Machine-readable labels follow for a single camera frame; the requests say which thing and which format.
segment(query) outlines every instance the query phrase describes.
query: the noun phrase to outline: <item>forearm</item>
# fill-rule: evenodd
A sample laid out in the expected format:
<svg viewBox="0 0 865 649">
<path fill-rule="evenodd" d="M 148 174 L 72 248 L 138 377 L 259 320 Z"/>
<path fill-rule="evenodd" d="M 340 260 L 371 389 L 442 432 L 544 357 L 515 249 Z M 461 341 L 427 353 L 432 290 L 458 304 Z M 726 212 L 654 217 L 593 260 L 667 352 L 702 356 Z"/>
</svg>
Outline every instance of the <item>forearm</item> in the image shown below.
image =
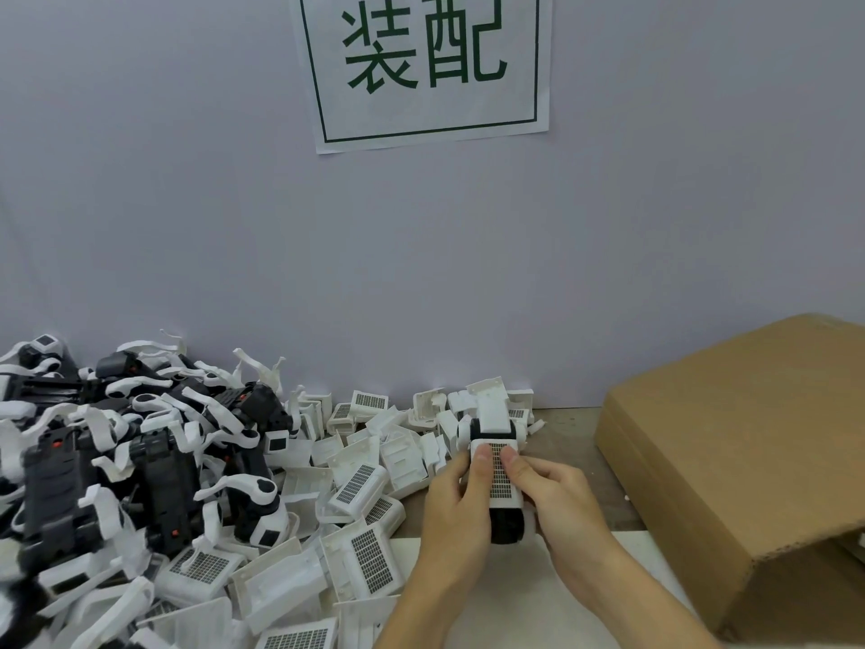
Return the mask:
<svg viewBox="0 0 865 649">
<path fill-rule="evenodd" d="M 441 649 L 459 610 L 446 588 L 418 566 L 405 585 L 375 649 Z"/>
<path fill-rule="evenodd" d="M 719 649 L 720 644 L 681 602 L 633 557 L 612 557 L 592 611 L 622 649 Z"/>
</svg>

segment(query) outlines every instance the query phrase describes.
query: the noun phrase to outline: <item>paper sign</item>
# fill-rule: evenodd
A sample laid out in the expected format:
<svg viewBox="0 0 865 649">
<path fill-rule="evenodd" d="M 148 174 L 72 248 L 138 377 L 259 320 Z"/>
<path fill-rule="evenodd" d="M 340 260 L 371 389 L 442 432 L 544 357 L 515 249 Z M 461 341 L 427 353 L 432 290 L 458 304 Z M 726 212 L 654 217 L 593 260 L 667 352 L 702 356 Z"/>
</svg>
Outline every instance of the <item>paper sign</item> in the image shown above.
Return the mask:
<svg viewBox="0 0 865 649">
<path fill-rule="evenodd" d="M 553 0 L 291 0 L 321 153 L 549 129 Z"/>
</svg>

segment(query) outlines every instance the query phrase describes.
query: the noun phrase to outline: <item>white wall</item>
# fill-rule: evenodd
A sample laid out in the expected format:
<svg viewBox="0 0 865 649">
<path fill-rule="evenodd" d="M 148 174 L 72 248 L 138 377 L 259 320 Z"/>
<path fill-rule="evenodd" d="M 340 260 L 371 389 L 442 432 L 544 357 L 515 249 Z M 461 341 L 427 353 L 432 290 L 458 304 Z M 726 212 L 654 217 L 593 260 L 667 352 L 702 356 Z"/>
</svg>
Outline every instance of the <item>white wall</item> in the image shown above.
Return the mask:
<svg viewBox="0 0 865 649">
<path fill-rule="evenodd" d="M 556 0 L 546 135 L 315 155 L 287 0 L 0 2 L 0 344 L 550 406 L 865 322 L 865 0 Z"/>
</svg>

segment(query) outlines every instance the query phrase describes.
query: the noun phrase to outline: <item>green border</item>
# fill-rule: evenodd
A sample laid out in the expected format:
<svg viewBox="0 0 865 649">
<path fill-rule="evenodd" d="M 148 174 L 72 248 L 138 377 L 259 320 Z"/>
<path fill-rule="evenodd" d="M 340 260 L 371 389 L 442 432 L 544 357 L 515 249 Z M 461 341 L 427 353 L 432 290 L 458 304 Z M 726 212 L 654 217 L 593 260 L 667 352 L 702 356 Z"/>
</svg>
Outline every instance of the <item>green border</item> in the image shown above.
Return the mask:
<svg viewBox="0 0 865 649">
<path fill-rule="evenodd" d="M 464 125 L 462 127 L 446 127 L 444 129 L 419 129 L 415 132 L 396 132 L 395 134 L 376 134 L 369 137 L 350 137 L 350 138 L 334 138 L 327 137 L 327 128 L 324 125 L 324 112 L 322 111 L 322 99 L 319 95 L 319 79 L 316 77 L 316 64 L 312 58 L 312 43 L 310 42 L 310 32 L 306 25 L 306 8 L 304 0 L 300 0 L 300 14 L 304 19 L 304 33 L 306 34 L 306 49 L 310 53 L 310 68 L 312 70 L 312 83 L 316 87 L 316 102 L 319 104 L 319 119 L 322 122 L 322 134 L 325 143 L 343 143 L 347 141 L 366 141 L 374 138 L 391 138 L 391 137 L 413 137 L 419 134 L 438 134 L 439 132 L 453 132 L 461 129 L 482 129 L 484 127 L 503 127 L 505 125 L 522 125 L 525 123 L 536 123 L 538 119 L 538 63 L 540 60 L 541 51 L 541 0 L 537 0 L 535 5 L 535 117 L 527 120 L 511 120 L 505 123 L 487 123 L 484 125 Z"/>
</svg>

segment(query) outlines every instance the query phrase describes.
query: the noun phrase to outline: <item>cardboard box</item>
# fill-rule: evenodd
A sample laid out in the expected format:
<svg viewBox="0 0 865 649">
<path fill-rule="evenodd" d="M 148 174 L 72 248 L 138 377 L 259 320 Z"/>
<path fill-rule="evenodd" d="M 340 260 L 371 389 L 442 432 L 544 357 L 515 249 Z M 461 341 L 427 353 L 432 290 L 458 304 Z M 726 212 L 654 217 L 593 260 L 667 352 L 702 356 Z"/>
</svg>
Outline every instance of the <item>cardboard box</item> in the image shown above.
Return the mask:
<svg viewBox="0 0 865 649">
<path fill-rule="evenodd" d="M 865 644 L 865 327 L 800 315 L 610 391 L 598 447 L 706 625 Z"/>
</svg>

